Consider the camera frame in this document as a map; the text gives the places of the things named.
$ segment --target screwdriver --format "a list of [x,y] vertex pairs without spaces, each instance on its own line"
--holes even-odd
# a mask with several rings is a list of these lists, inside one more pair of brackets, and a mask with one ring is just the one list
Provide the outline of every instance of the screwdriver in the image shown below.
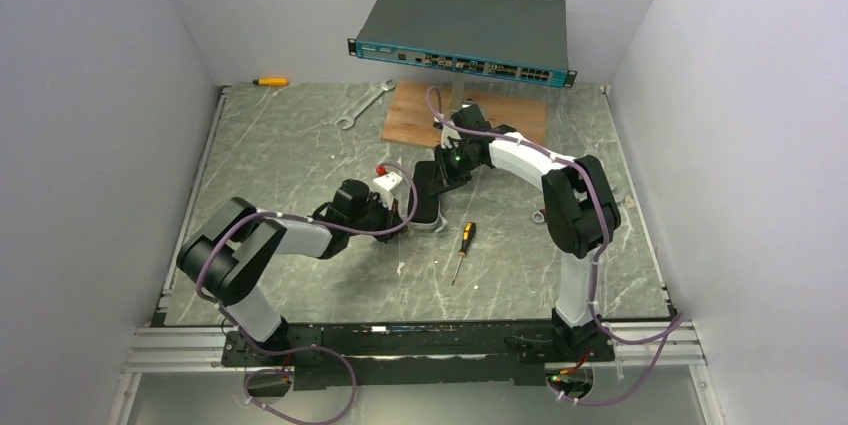
[[468,222],[465,224],[465,230],[462,232],[462,246],[459,247],[459,263],[456,264],[456,271],[453,273],[451,286],[456,283],[456,276],[459,275],[459,267],[462,266],[462,259],[468,253],[468,247],[471,245],[471,240],[474,240],[474,235],[477,233],[477,224]]

